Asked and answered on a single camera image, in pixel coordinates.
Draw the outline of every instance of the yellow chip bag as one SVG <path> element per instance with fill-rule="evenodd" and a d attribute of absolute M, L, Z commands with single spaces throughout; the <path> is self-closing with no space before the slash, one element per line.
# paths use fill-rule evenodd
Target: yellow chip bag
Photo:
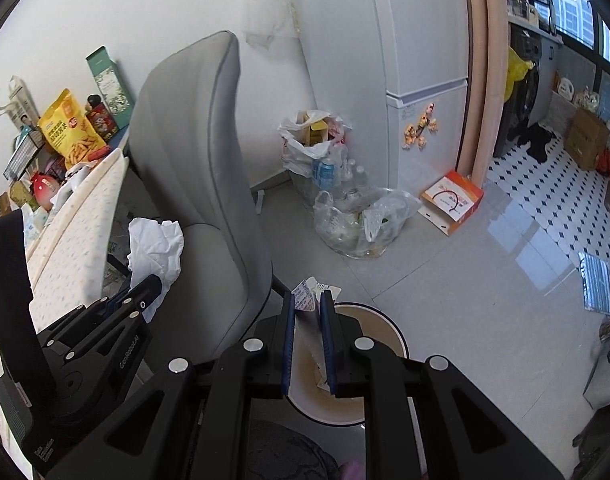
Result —
<path fill-rule="evenodd" d="M 66 88 L 38 120 L 38 126 L 50 146 L 65 157 L 67 169 L 105 145 Z"/>

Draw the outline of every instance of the tile floor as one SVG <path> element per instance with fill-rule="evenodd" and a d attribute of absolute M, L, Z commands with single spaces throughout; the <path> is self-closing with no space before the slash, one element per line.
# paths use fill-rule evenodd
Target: tile floor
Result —
<path fill-rule="evenodd" d="M 527 146 L 495 158 L 488 177 L 544 229 L 578 268 L 578 251 L 610 266 L 610 213 L 604 204 L 608 179 L 582 171 L 559 136 L 547 144 L 547 161 L 538 164 Z"/>
<path fill-rule="evenodd" d="M 340 300 L 373 305 L 402 330 L 410 356 L 449 357 L 568 477 L 571 447 L 592 410 L 582 390 L 602 320 L 582 303 L 568 256 L 493 182 L 451 237 L 420 215 L 375 260 L 330 250 L 291 184 L 269 190 L 261 224 L 275 273 L 287 285 L 315 276 Z M 267 315 L 278 309 L 276 298 Z M 364 430 L 328 428 L 285 401 L 255 401 L 254 415 L 317 441 L 339 463 L 364 460 Z"/>

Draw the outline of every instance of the black and white tile floor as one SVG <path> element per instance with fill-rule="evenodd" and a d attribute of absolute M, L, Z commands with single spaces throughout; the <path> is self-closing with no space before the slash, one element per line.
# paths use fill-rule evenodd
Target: black and white tile floor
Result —
<path fill-rule="evenodd" d="M 610 213 L 604 205 L 608 179 L 582 171 L 561 138 L 546 147 L 547 161 L 538 164 L 526 146 L 515 146 L 495 158 L 488 178 L 546 230 L 578 267 L 578 251 L 610 264 Z"/>

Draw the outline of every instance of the metal screw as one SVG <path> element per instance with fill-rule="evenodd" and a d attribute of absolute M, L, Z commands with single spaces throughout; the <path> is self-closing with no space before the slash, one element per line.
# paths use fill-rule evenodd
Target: metal screw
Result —
<path fill-rule="evenodd" d="M 179 374 L 180 372 L 184 372 L 185 370 L 187 370 L 187 368 L 189 367 L 189 363 L 187 362 L 187 359 L 177 357 L 176 359 L 172 359 L 171 361 L 169 361 L 167 367 L 169 368 L 169 371 L 175 374 Z"/>
<path fill-rule="evenodd" d="M 450 362 L 447 361 L 447 359 L 445 359 L 442 355 L 435 355 L 430 357 L 429 366 L 431 366 L 434 370 L 442 372 L 450 366 Z"/>
<path fill-rule="evenodd" d="M 248 352 L 258 352 L 262 348 L 262 341 L 253 337 L 243 343 L 243 348 Z"/>
<path fill-rule="evenodd" d="M 354 341 L 354 346 L 358 350 L 371 350 L 374 348 L 374 341 L 368 337 L 359 337 L 356 341 Z"/>

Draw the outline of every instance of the green box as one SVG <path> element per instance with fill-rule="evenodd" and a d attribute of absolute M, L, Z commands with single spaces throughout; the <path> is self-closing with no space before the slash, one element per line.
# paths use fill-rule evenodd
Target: green box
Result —
<path fill-rule="evenodd" d="M 110 59 L 104 46 L 86 59 L 109 112 L 114 116 L 118 127 L 124 128 L 130 123 L 134 99 L 131 98 L 118 67 Z"/>

